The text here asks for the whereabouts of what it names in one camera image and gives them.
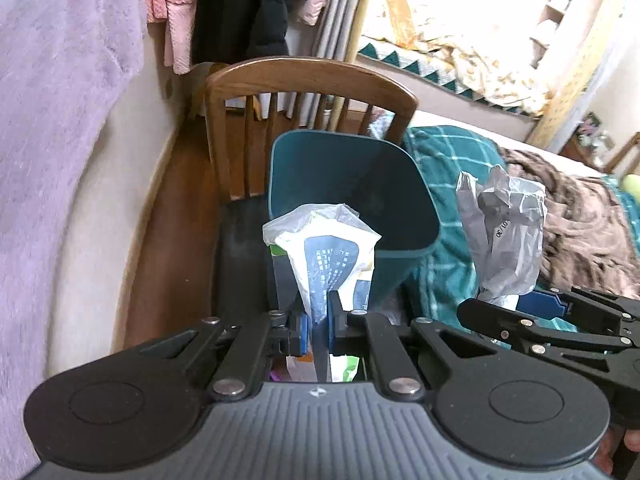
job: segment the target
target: human hand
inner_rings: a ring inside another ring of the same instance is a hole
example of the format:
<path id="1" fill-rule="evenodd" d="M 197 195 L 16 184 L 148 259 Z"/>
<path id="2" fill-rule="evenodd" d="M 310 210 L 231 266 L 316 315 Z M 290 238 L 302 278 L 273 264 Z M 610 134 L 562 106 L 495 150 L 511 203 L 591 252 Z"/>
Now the human hand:
<path id="1" fill-rule="evenodd" d="M 635 452 L 640 452 L 640 430 L 627 430 L 625 433 L 625 446 Z M 613 460 L 609 456 L 613 448 L 613 431 L 610 429 L 604 434 L 600 446 L 593 457 L 593 465 L 607 475 L 613 470 Z"/>

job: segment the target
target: ribbed gray surface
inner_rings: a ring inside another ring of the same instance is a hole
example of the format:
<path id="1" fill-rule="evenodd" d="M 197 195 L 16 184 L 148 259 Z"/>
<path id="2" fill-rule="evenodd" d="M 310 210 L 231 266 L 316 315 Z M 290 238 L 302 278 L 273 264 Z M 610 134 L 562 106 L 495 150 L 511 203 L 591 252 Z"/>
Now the ribbed gray surface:
<path id="1" fill-rule="evenodd" d="M 557 472 L 487 465 L 450 444 L 416 404 L 370 383 L 267 383 L 254 399 L 220 404 L 185 447 L 136 470 L 90 474 L 46 463 L 33 480 L 602 480 L 589 463 Z"/>

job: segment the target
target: white bedsheet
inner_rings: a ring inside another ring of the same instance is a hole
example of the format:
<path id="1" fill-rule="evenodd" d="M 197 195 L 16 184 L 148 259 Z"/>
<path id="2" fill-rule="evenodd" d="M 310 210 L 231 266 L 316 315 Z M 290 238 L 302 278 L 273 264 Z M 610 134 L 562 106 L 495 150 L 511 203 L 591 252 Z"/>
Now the white bedsheet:
<path id="1" fill-rule="evenodd" d="M 462 123 L 453 119 L 447 119 L 446 117 L 441 117 L 440 115 L 430 114 L 428 112 L 417 110 L 414 114 L 413 119 L 411 119 L 409 126 L 442 126 L 443 124 L 451 124 L 452 126 L 466 128 L 467 130 L 471 130 L 476 134 L 491 139 L 493 142 L 495 142 L 499 146 L 502 146 L 503 148 L 509 148 L 510 150 L 523 150 L 525 152 L 535 152 L 541 155 L 546 161 L 553 164 L 556 168 L 558 168 L 558 170 L 566 174 L 575 176 L 602 175 L 602 173 L 599 173 L 589 166 L 585 166 L 583 163 L 577 162 L 576 160 L 571 160 L 570 158 L 556 155 L 555 153 L 546 152 L 545 150 L 541 150 L 540 148 L 536 148 L 535 146 L 524 144 L 524 142 L 520 142 L 519 140 L 513 140 L 509 137 L 494 134 L 493 132 L 483 130 L 482 128 L 472 126 L 471 124 Z"/>

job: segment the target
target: bed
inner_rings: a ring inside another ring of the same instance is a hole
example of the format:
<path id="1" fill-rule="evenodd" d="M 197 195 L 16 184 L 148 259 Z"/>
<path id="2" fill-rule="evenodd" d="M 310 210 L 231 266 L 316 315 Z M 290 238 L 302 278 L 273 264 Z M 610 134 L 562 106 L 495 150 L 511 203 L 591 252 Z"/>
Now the bed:
<path id="1" fill-rule="evenodd" d="M 581 162 L 428 112 L 404 137 L 440 218 L 440 236 L 406 282 L 414 316 L 459 326 L 456 307 L 477 290 L 476 271 L 456 205 L 460 171 L 486 181 L 501 165 L 545 185 L 539 284 L 573 285 L 640 298 L 640 208 L 617 183 Z M 553 328 L 570 330 L 561 320 Z"/>
<path id="2" fill-rule="evenodd" d="M 429 112 L 423 112 L 417 110 L 414 114 L 414 118 L 409 123 L 409 127 L 412 126 L 441 126 L 442 124 L 450 124 L 451 126 L 459 126 L 460 128 L 466 128 L 467 130 L 471 130 L 476 134 L 482 135 L 483 137 L 487 137 L 491 139 L 493 142 L 498 144 L 503 148 L 508 148 L 510 150 L 521 150 L 524 152 L 533 152 L 541 155 L 545 160 L 549 161 L 553 164 L 558 170 L 563 171 L 566 174 L 575 175 L 575 176 L 602 176 L 602 173 L 585 166 L 581 162 L 577 162 L 576 160 L 571 160 L 570 158 L 566 158 L 561 155 L 556 155 L 555 153 L 546 152 L 545 150 L 541 150 L 540 148 L 536 148 L 535 146 L 531 146 L 530 144 L 525 144 L 524 142 L 519 142 L 518 140 L 511 139 L 509 137 L 502 136 L 500 134 L 496 134 L 494 132 L 490 132 L 483 128 L 479 128 L 477 126 L 473 126 L 472 124 L 466 124 L 461 121 L 456 121 L 454 119 L 449 119 L 446 117 L 442 117 L 440 115 L 431 114 Z"/>

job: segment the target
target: purple fluffy blanket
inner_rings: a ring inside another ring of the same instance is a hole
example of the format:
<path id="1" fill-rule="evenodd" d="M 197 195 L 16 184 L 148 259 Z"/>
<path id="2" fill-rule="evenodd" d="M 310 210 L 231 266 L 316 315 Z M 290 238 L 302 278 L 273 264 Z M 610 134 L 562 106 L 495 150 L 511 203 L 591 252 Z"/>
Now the purple fluffy blanket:
<path id="1" fill-rule="evenodd" d="M 79 178 L 140 69 L 140 0 L 0 0 L 0 478 L 38 463 L 22 407 L 43 379 Z"/>

